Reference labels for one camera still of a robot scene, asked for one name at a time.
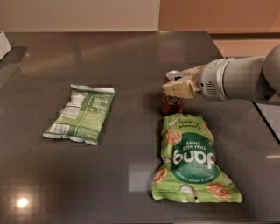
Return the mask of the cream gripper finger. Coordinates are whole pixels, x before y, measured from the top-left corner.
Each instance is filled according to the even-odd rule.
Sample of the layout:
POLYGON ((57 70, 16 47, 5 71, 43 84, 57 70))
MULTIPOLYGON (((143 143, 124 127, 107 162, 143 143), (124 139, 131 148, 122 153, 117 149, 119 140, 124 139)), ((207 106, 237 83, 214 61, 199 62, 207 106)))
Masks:
POLYGON ((182 73, 184 74, 184 76, 195 76, 204 67, 205 67, 205 65, 196 66, 196 67, 193 67, 193 68, 183 70, 182 73))
POLYGON ((198 83, 194 80, 175 80, 163 84, 162 88, 166 95, 193 99, 198 91, 198 83))

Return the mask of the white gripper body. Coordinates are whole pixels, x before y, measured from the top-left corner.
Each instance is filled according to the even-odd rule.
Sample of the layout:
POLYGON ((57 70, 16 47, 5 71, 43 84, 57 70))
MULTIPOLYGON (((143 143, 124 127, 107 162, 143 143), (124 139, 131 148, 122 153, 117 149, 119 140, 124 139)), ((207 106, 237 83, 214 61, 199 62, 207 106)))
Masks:
POLYGON ((197 75, 200 94, 209 101, 227 101, 228 96, 224 88, 224 77, 227 66, 233 60, 216 59, 203 66, 197 75))

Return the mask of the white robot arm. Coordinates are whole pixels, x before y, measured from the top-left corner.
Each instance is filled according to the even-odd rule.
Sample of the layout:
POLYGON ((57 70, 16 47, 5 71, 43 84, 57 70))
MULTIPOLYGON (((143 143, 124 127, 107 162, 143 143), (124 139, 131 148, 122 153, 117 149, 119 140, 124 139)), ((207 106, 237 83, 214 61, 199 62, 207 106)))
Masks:
POLYGON ((166 95, 210 101, 231 99, 277 105, 280 95, 280 45, 266 56, 216 59, 203 66, 173 71, 177 78, 163 85, 166 95))

